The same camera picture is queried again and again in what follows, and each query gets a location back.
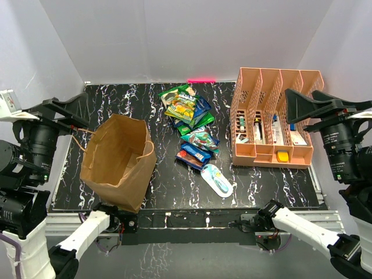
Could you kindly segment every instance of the white wall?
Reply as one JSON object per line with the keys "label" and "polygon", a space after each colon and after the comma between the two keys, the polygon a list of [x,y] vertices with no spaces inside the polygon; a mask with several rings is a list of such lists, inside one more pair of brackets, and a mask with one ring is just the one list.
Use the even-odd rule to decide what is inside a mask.
{"label": "white wall", "polygon": [[[372,2],[369,0],[334,1],[306,50],[299,69],[322,72],[325,92],[350,101],[372,99]],[[327,204],[341,212],[349,233],[357,233],[345,201],[338,194],[345,188],[333,180],[319,133],[313,134],[316,150],[313,164]],[[372,133],[364,146],[372,144]]]}
{"label": "white wall", "polygon": [[84,81],[236,80],[296,68],[332,0],[41,0]]}

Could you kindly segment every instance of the table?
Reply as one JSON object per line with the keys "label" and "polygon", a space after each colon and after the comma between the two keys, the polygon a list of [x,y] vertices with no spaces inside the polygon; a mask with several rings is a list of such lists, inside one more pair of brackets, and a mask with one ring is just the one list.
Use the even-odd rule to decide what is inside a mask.
{"label": "table", "polygon": [[[220,155],[211,160],[234,186],[234,193],[220,198],[203,180],[199,171],[175,160],[183,140],[164,115],[158,94],[181,84],[89,85],[90,130],[113,113],[148,124],[158,158],[155,171],[140,212],[147,210],[219,210],[257,209],[270,199],[289,208],[319,207],[309,170],[238,167],[231,163],[230,104],[235,83],[200,83],[192,87],[211,105],[216,121],[209,125],[211,134],[220,140]],[[79,133],[86,146],[89,135]],[[72,141],[50,212],[90,210],[100,198],[79,179],[83,153]]]}

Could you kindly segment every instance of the cable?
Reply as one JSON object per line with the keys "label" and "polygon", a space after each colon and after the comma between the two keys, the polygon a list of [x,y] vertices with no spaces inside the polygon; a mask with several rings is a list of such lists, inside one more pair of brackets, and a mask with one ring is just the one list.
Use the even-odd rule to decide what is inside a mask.
{"label": "cable", "polygon": [[83,222],[87,219],[86,216],[82,212],[79,212],[78,215],[79,215],[80,222],[83,224]]}
{"label": "cable", "polygon": [[259,244],[259,245],[261,245],[262,247],[264,247],[264,249],[265,249],[266,251],[269,251],[269,249],[268,249],[265,245],[263,245],[261,242],[257,242],[257,241],[256,241],[256,243]]}
{"label": "cable", "polygon": [[273,235],[269,236],[269,238],[277,238],[278,237],[278,234],[279,234],[279,230],[276,228],[275,229],[275,232],[273,233]]}
{"label": "cable", "polygon": [[287,248],[288,245],[289,245],[289,243],[291,242],[291,240],[292,240],[292,234],[289,235],[289,238],[288,238],[288,240],[287,240],[287,243],[284,244],[284,246],[283,246],[282,248],[279,248],[278,250],[276,250],[276,252],[281,252],[281,251],[283,251],[285,248]]}
{"label": "cable", "polygon": [[11,244],[12,246],[14,246],[16,248],[16,256],[15,256],[15,262],[17,263],[16,265],[16,278],[17,279],[22,279],[21,278],[21,266],[20,266],[20,261],[21,261],[21,251],[22,251],[22,248],[21,248],[21,245],[14,241],[13,239],[7,237],[6,235],[3,235],[2,232],[0,232],[0,239],[3,240],[4,242],[6,243],[9,243]]}
{"label": "cable", "polygon": [[[288,247],[289,243],[291,242],[291,240],[292,240],[292,234],[289,235],[288,241],[284,244],[284,246],[281,247],[281,248],[278,248],[277,250],[275,250],[275,249],[269,250],[262,243],[260,243],[260,242],[256,242],[256,243],[257,244],[261,244],[261,246],[266,249],[266,250],[263,250],[264,252],[267,252],[267,253],[272,253],[272,252],[277,253],[277,252],[281,252],[284,249],[286,249]],[[258,250],[257,248],[254,248],[254,247],[241,246],[241,245],[239,245],[239,247],[244,248],[244,249],[248,249],[248,250],[253,250],[253,251],[260,251],[261,250],[261,249]]]}
{"label": "cable", "polygon": [[114,250],[114,248],[118,248],[120,246],[120,244],[116,244],[114,246],[111,247],[111,249],[108,251],[108,253],[111,253],[112,250]]}

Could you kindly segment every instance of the blue snack bag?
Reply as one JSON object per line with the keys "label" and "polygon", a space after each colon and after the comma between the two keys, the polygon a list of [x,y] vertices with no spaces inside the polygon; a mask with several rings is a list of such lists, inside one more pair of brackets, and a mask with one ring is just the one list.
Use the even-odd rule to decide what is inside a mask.
{"label": "blue snack bag", "polygon": [[181,145],[181,150],[185,150],[187,153],[194,156],[202,163],[208,162],[211,157],[211,155],[207,152],[200,150],[199,148],[193,146],[192,144],[189,144],[188,142],[185,142]]}
{"label": "blue snack bag", "polygon": [[199,100],[197,101],[196,103],[196,108],[195,108],[195,111],[194,111],[194,116],[193,116],[193,119],[195,119],[196,117],[198,117],[199,115],[207,112],[208,110],[210,110],[212,107],[210,106],[210,104],[206,101],[206,99],[204,99],[203,97],[199,96]]}
{"label": "blue snack bag", "polygon": [[182,126],[182,125],[185,124],[185,123],[184,123],[182,120],[180,120],[180,119],[177,119],[177,118],[174,118],[174,117],[170,117],[170,116],[169,116],[169,118],[172,120],[173,127],[175,127],[175,128],[177,128],[177,127]]}

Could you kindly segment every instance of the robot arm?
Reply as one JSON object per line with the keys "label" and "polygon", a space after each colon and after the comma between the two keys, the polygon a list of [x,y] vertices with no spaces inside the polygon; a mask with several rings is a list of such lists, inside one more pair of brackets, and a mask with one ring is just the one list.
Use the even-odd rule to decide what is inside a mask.
{"label": "robot arm", "polygon": [[329,245],[334,245],[339,236],[336,232],[321,228],[291,212],[279,202],[270,201],[258,213],[265,220],[266,228],[287,231],[310,244],[328,259],[331,258]]}
{"label": "robot arm", "polygon": [[117,212],[116,206],[98,204],[95,211],[90,213],[86,221],[71,236],[49,251],[45,238],[45,220],[32,230],[26,239],[20,239],[18,235],[4,231],[5,238],[2,240],[5,242],[8,258],[15,267],[14,278],[74,278],[79,260],[88,247],[100,233],[116,226],[114,220]]}

